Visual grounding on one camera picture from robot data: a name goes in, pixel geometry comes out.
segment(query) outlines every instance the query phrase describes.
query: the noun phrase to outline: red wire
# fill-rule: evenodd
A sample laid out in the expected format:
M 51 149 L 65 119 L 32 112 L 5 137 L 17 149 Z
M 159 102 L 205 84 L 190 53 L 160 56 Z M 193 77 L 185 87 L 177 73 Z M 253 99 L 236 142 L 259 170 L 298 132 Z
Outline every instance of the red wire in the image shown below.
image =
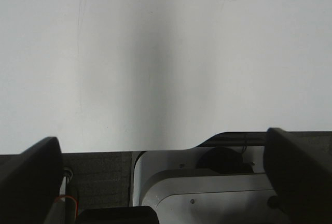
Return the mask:
M 75 202 L 75 220 L 76 220 L 76 217 L 78 215 L 78 201 L 74 197 L 72 197 L 71 195 L 61 194 L 54 200 L 54 202 L 57 202 L 61 198 L 70 198 Z

